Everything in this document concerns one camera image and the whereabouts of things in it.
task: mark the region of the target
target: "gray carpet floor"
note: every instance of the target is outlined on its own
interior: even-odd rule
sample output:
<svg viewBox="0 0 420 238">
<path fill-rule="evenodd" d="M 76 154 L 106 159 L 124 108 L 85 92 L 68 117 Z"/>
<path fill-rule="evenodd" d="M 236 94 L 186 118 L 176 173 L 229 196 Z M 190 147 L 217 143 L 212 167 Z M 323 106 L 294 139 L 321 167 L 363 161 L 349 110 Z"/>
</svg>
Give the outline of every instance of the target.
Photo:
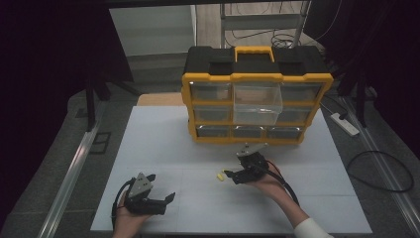
<svg viewBox="0 0 420 238">
<path fill-rule="evenodd" d="M 174 92 L 180 90 L 182 67 L 157 67 L 134 69 L 134 82 L 127 84 L 141 92 Z M 91 232 L 96 209 L 105 188 L 108 176 L 118 153 L 132 107 L 138 96 L 114 85 L 108 84 L 111 99 L 107 102 L 101 125 L 100 136 L 109 136 L 109 144 L 93 145 L 78 177 L 74 191 L 58 224 L 55 237 L 111 237 L 109 232 Z M 333 98 L 337 93 L 333 87 L 329 92 Z M 333 111 L 340 107 L 332 100 L 323 104 Z M 68 101 L 68 113 L 56 135 L 48 154 L 38 172 L 17 202 L 3 227 L 1 237 L 36 237 L 47 217 L 53 200 L 75 155 L 87 127 L 85 93 L 72 96 Z M 344 165 L 357 153 L 366 150 L 360 137 L 349 137 L 330 118 L 330 112 L 322 109 Z M 416 207 L 420 207 L 420 163 L 408 147 L 381 119 L 373 107 L 366 103 L 367 129 L 373 135 L 377 146 L 402 161 L 415 177 L 415 186 L 409 195 Z M 407 175 L 398 165 L 392 164 L 402 184 L 407 184 Z M 359 160 L 352 167 L 352 173 L 363 179 L 383 184 L 371 159 Z M 352 179 L 355 191 L 361 201 L 367 221 L 373 234 L 359 237 L 412 237 L 399 207 L 389 192 L 372 189 Z"/>
</svg>

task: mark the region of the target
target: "yellow handle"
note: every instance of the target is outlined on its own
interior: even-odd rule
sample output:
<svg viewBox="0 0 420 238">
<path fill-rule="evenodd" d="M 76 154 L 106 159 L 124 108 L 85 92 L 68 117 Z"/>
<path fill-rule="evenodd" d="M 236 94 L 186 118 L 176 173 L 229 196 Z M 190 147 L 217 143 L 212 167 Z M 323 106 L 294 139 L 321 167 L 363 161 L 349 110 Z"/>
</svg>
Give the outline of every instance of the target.
<svg viewBox="0 0 420 238">
<path fill-rule="evenodd" d="M 238 54 L 269 54 L 269 58 L 274 62 L 271 47 L 235 47 L 235 61 L 238 61 Z"/>
</svg>

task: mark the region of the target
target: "storage organizer box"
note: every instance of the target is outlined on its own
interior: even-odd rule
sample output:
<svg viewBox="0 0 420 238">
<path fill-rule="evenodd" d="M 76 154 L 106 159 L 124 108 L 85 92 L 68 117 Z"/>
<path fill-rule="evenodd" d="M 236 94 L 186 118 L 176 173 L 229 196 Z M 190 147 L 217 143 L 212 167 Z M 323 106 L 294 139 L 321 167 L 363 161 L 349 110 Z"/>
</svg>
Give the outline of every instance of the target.
<svg viewBox="0 0 420 238">
<path fill-rule="evenodd" d="M 333 77 L 315 47 L 192 47 L 182 77 L 196 142 L 299 144 Z"/>
</svg>

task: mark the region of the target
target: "white sleeve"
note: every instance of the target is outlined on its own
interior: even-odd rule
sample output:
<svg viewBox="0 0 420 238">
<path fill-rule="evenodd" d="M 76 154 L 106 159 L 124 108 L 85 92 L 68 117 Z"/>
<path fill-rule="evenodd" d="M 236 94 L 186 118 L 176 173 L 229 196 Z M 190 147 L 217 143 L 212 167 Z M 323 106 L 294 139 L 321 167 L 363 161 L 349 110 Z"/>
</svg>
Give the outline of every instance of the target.
<svg viewBox="0 0 420 238">
<path fill-rule="evenodd" d="M 294 228 L 296 238 L 331 238 L 312 218 L 300 222 Z"/>
</svg>

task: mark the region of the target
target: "person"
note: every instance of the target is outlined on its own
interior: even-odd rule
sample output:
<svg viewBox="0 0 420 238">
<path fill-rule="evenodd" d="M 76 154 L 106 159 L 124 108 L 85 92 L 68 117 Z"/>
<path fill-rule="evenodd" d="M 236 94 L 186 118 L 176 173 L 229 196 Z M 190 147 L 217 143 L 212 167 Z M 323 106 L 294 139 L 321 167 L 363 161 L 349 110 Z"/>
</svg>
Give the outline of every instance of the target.
<svg viewBox="0 0 420 238">
<path fill-rule="evenodd" d="M 268 163 L 269 170 L 280 175 L 280 170 L 273 162 Z M 281 183 L 270 175 L 264 175 L 260 180 L 248 182 L 259 189 L 263 194 L 270 197 L 286 215 L 290 221 L 294 235 L 297 238 L 332 238 L 333 236 L 325 232 L 308 214 L 289 196 Z M 132 238 L 134 237 L 143 223 L 151 215 L 135 216 L 124 207 L 125 192 L 120 199 L 117 210 L 117 219 L 113 238 Z"/>
</svg>

